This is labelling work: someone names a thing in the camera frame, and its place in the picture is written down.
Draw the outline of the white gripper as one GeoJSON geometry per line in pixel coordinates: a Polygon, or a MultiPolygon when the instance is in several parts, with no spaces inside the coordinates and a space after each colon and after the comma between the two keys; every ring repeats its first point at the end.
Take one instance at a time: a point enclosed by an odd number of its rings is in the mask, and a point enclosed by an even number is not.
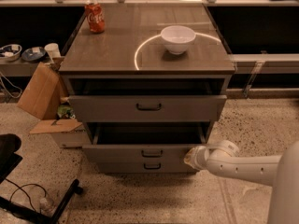
{"type": "Polygon", "coordinates": [[[197,146],[191,148],[184,157],[184,163],[191,166],[195,170],[205,170],[206,161],[209,158],[207,147],[197,146]]]}

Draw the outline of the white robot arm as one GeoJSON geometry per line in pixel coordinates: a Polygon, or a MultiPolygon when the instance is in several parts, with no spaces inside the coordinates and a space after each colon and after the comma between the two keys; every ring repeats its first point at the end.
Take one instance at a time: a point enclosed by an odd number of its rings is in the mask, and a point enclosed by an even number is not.
{"type": "Polygon", "coordinates": [[[267,224],[299,224],[299,142],[282,155],[238,157],[239,148],[223,140],[193,147],[184,162],[193,169],[272,187],[267,224]]]}

